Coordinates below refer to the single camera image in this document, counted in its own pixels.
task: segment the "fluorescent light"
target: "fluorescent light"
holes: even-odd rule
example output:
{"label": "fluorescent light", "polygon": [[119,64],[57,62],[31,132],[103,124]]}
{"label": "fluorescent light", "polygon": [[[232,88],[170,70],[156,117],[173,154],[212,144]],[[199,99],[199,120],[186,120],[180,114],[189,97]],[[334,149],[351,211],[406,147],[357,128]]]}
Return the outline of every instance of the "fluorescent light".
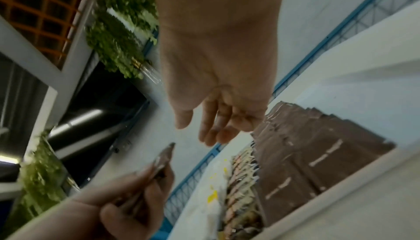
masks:
{"label": "fluorescent light", "polygon": [[9,156],[0,155],[0,162],[18,164],[19,160]]}
{"label": "fluorescent light", "polygon": [[91,119],[99,116],[102,113],[103,113],[102,110],[95,109],[95,110],[92,110],[92,111],[90,111],[90,112],[88,112],[86,114],[83,114],[83,115],[81,115],[81,116],[79,116],[79,117],[71,120],[69,122],[69,124],[72,125],[72,126],[75,126],[75,125],[81,124],[81,123],[83,123],[83,122],[85,122],[87,120],[91,120]]}
{"label": "fluorescent light", "polygon": [[70,128],[69,124],[64,124],[64,125],[61,125],[61,126],[58,126],[58,127],[54,127],[51,130],[51,132],[49,133],[48,137],[58,135],[58,134],[62,133],[63,131],[68,130],[69,128]]}

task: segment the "hand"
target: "hand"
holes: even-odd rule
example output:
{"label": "hand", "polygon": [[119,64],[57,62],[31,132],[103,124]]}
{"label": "hand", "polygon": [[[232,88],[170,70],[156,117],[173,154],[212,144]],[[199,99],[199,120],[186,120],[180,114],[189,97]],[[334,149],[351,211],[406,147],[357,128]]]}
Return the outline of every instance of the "hand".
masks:
{"label": "hand", "polygon": [[203,105],[199,139],[228,143],[262,120],[277,67],[281,0],[156,0],[176,128]]}
{"label": "hand", "polygon": [[[174,174],[170,166],[165,178],[147,182],[153,167],[115,179],[106,185],[87,188],[32,220],[10,240],[146,240],[161,226],[163,208]],[[148,206],[145,223],[127,217],[112,204],[121,196],[144,190]]]}

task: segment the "blue railing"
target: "blue railing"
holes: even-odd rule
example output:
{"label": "blue railing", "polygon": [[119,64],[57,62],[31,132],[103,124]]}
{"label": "blue railing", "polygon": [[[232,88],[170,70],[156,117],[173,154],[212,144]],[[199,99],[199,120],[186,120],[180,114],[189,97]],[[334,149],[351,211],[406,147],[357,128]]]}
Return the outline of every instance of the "blue railing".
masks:
{"label": "blue railing", "polygon": [[[325,51],[371,27],[416,0],[365,0],[346,19],[327,35],[274,88],[273,100]],[[173,190],[165,206],[165,216],[172,225],[181,215],[188,199],[210,161],[224,148],[216,144],[184,180]]]}

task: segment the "orange lattice panel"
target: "orange lattice panel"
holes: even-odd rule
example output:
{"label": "orange lattice panel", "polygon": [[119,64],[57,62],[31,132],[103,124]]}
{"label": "orange lattice panel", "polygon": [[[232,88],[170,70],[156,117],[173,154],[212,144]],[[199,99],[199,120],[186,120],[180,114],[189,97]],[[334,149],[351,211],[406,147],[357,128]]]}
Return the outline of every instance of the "orange lattice panel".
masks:
{"label": "orange lattice panel", "polygon": [[59,69],[63,67],[82,0],[0,0],[0,14]]}

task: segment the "foliage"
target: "foliage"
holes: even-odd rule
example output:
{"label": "foliage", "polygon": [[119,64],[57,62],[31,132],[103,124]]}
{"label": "foliage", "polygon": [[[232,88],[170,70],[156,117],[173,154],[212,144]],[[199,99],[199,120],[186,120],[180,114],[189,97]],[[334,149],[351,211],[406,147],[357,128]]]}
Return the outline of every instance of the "foliage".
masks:
{"label": "foliage", "polygon": [[125,78],[143,78],[132,64],[132,59],[144,61],[141,43],[116,17],[103,9],[96,10],[95,22],[86,27],[86,39],[108,71],[119,70]]}
{"label": "foliage", "polygon": [[152,31],[158,25],[158,12],[154,0],[98,0],[98,5],[112,8],[137,31],[154,39]]}
{"label": "foliage", "polygon": [[47,134],[42,133],[37,149],[21,166],[18,182],[22,184],[23,196],[4,224],[0,239],[6,239],[31,219],[66,198],[60,183],[67,171],[47,143]]}

